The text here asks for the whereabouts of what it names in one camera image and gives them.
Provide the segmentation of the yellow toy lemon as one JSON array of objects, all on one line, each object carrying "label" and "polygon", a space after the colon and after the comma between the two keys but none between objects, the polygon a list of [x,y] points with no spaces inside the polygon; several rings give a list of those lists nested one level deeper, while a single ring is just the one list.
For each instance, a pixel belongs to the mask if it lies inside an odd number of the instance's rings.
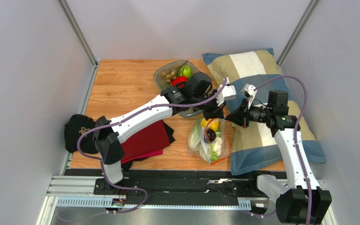
[{"label": "yellow toy lemon", "polygon": [[205,119],[204,117],[202,117],[201,127],[203,127],[206,130],[207,129],[212,129],[213,131],[216,132],[220,127],[220,121],[217,118]]}]

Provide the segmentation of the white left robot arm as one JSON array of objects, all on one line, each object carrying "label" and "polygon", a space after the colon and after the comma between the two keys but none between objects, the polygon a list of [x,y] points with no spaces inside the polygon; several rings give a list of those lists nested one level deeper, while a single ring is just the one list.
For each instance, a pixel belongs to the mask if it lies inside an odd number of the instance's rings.
[{"label": "white left robot arm", "polygon": [[187,82],[181,82],[161,91],[145,105],[116,118],[100,117],[93,133],[94,144],[101,156],[101,167],[106,181],[116,184],[123,179],[122,144],[149,125],[172,117],[189,108],[203,110],[207,118],[222,118],[225,101],[235,96],[228,78],[216,90],[209,91],[211,79],[198,72]]}]

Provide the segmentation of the clear orange-zip plastic bag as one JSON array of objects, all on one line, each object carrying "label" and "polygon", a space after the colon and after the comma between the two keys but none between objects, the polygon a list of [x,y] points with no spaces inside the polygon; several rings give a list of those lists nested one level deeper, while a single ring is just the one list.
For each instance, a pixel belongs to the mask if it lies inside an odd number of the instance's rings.
[{"label": "clear orange-zip plastic bag", "polygon": [[227,159],[231,146],[225,135],[225,121],[200,117],[188,136],[185,150],[188,154],[198,155],[210,165]]}]

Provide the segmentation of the toy lettuce head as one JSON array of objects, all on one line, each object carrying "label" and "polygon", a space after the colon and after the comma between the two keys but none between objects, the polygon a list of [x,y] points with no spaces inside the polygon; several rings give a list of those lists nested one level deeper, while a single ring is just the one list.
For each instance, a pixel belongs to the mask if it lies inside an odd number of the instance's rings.
[{"label": "toy lettuce head", "polygon": [[[199,149],[201,146],[201,142],[205,141],[206,143],[209,143],[206,138],[206,129],[201,127],[201,120],[202,120],[202,117],[195,123],[195,125],[189,135],[188,142],[187,142],[188,149],[190,151],[192,151],[194,154],[197,154],[199,157],[200,157]],[[222,138],[220,128],[216,131],[216,135],[217,135],[217,137]]]}]

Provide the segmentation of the white toy cauliflower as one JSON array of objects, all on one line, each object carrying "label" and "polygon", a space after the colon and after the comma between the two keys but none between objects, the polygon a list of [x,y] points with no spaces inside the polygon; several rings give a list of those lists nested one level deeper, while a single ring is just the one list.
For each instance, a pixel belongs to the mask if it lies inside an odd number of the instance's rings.
[{"label": "white toy cauliflower", "polygon": [[199,149],[200,157],[209,163],[213,163],[219,160],[222,154],[222,144],[223,141],[220,137],[217,137],[213,142],[210,143],[202,141]]}]

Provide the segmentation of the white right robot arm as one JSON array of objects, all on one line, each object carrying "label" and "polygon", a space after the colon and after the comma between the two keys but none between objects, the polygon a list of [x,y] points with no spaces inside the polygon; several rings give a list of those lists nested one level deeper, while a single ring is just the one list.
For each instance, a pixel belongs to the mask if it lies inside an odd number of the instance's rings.
[{"label": "white right robot arm", "polygon": [[332,202],[328,190],[320,187],[303,149],[299,119],[289,115],[288,93],[271,90],[268,102],[253,106],[255,90],[243,91],[245,98],[226,120],[243,128],[251,122],[265,124],[277,143],[285,164],[287,185],[275,177],[259,175],[257,188],[275,202],[277,218],[284,224],[319,225]]}]

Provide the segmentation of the dark purple toy fruit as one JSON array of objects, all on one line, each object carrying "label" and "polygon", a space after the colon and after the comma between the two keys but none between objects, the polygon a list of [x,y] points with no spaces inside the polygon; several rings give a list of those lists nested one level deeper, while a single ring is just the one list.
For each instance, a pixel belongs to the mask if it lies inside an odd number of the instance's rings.
[{"label": "dark purple toy fruit", "polygon": [[211,142],[215,141],[216,137],[217,137],[216,132],[213,129],[208,128],[206,130],[206,138],[207,138],[208,142],[211,143]]}]

